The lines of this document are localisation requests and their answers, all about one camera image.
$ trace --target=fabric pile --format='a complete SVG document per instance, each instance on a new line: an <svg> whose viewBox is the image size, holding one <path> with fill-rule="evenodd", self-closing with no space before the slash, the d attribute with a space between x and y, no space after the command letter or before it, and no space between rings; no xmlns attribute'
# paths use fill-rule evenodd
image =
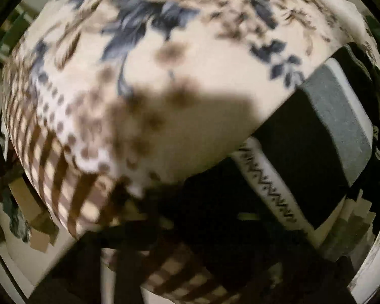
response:
<svg viewBox="0 0 380 304"><path fill-rule="evenodd" d="M138 286L352 300L346 257L380 230L380 55L345 0L52 0L4 80L9 138L72 235L152 221Z"/></svg>

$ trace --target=patterned textile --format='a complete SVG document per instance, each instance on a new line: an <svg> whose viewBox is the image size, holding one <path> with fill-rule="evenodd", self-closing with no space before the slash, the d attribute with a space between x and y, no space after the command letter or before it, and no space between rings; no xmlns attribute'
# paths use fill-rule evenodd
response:
<svg viewBox="0 0 380 304"><path fill-rule="evenodd" d="M76 237L183 184L144 287L231 304L260 278L286 296L305 257L320 281L314 249L374 153L377 51L351 40L319 0L52 0L6 65L3 116Z"/></svg>
<svg viewBox="0 0 380 304"><path fill-rule="evenodd" d="M363 52L351 46L340 49L335 55L352 88L358 96L373 126L372 154L365 169L347 192L347 198L362 199L371 203L370 211L376 213L372 223L374 235L380 230L380 72L374 68Z"/></svg>
<svg viewBox="0 0 380 304"><path fill-rule="evenodd" d="M140 196L223 159L349 40L318 0L52 0L6 66L4 119L77 235L117 183Z"/></svg>
<svg viewBox="0 0 380 304"><path fill-rule="evenodd" d="M144 304L140 285L144 274L149 272L149 269L141 268L141 258L135 250L146 250L149 246L152 247L156 229L148 222L142 224L141 227L141 223L127 222L125 225L105 228L99 233L86 232L48 272L34 289L27 303L50 304L58 303L60 300L71 304L100 303L102 297L104 298L101 291L100 251L103 247L113 247L118 249L118 257L112 301L115 304ZM149 236L141 239L137 233L130 232L132 228L136 231L142 230ZM291 240L284 230L279 231L279 239L285 235L287 240ZM297 237L294 242L288 243L288 246L284 246L284 242L282 245L282 247L277 247L277 253L271 250L269 254L280 258L284 264L277 263L268 271L257 274L240 295L225 294L225 290L222 287L216 288L216 281L210 279L181 296L183 300L194 298L194 301L176 300L176 302L209 303L207 298L211 298L212 303L231 303L239 298L238 302L243 304L355 303L347 289L347 284L353 277L352 266L348 259L340 260L337 264L325 261L298 241ZM183 249L185 256L188 253L181 244L170 248L163 247L163 252L151 250L149 256L154 255L154 258L157 258L160 253L173 249L173 255L181 261L181 255L178 253L184 253ZM173 263L177 261L170 260L169 264L165 264L165 268L172 273L177 266L180 266L179 263L176 265ZM181 272L173 275L161 287L164 291L167 291L169 287L174 287L185 278L188 271L186 264ZM202 283L201 276L199 274L196 278L192 278L191 282L201 281L199 283ZM107 297L109 298L110 295L112 296L112 293L108 292Z"/></svg>

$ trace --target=black fabric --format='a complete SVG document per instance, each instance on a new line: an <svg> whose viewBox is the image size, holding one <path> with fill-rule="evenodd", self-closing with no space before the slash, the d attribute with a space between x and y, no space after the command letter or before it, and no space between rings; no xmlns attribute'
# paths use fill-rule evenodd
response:
<svg viewBox="0 0 380 304"><path fill-rule="evenodd" d="M373 221L373 234L380 231L380 119L373 124L374 133L372 156L365 169L347 191L347 198L356 200L359 191L363 190L362 198L372 203L371 212L376 213Z"/></svg>
<svg viewBox="0 0 380 304"><path fill-rule="evenodd" d="M156 228L149 228L146 222L86 232L44 277L26 304L101 304L101 248L120 249L114 304L143 304L143 273L135 251L149 250L155 239Z"/></svg>
<svg viewBox="0 0 380 304"><path fill-rule="evenodd" d="M331 135L300 89L253 134L306 219L319 227L348 183Z"/></svg>
<svg viewBox="0 0 380 304"><path fill-rule="evenodd" d="M322 259L300 231L286 231L227 158L193 177L173 198L160 202L185 243L240 303L307 303L323 296L355 303L347 291L351 264ZM239 220L238 213L258 220ZM268 268L280 262L283 282L272 290Z"/></svg>
<svg viewBox="0 0 380 304"><path fill-rule="evenodd" d="M207 269L232 291L250 280L256 253L264 255L270 245L260 221L237 219L240 212L257 213L258 201L227 158L187 179L182 192L162 200L159 207Z"/></svg>
<svg viewBox="0 0 380 304"><path fill-rule="evenodd" d="M370 60L357 44L349 43L348 46L351 48L354 56L366 67L371 76L370 79L366 76L363 69L353 61L345 46L337 50L332 57L335 58L342 67L343 72L349 80L349 84L359 98L366 114L369 116L371 122L375 123L380 118L379 103L377 100L377 94L380 95L380 87L377 85L379 79L376 74L374 74L376 71L373 71L374 67Z"/></svg>

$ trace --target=folded blanket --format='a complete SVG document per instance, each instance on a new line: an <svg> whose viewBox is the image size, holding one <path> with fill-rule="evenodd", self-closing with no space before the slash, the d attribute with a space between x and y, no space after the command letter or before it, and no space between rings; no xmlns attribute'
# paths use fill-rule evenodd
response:
<svg viewBox="0 0 380 304"><path fill-rule="evenodd" d="M112 219L116 185L140 197L225 158L351 39L320 0L52 0L5 68L4 120L77 235Z"/></svg>

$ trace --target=cardboard box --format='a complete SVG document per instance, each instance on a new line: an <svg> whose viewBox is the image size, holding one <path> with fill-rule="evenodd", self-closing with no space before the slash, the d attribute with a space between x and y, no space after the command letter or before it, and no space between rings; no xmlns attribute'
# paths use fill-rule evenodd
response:
<svg viewBox="0 0 380 304"><path fill-rule="evenodd" d="M24 243L11 233L10 218L3 211L3 205L0 204L0 224L6 237L5 243L1 247L1 253L8 253L8 259L14 262L33 286L39 283L47 271L55 265L58 259L75 242L75 239L62 226L60 221L56 220L52 213L50 214L53 223L59 227L59 234L54 245L49 245L47 251L42 253L31 248L30 243Z"/></svg>
<svg viewBox="0 0 380 304"><path fill-rule="evenodd" d="M55 243L59 228L51 219L41 198L37 197L35 191L30 191L25 180L20 177L10 183L9 188L17 202L26 221L31 227L31 248L45 253L48 245Z"/></svg>

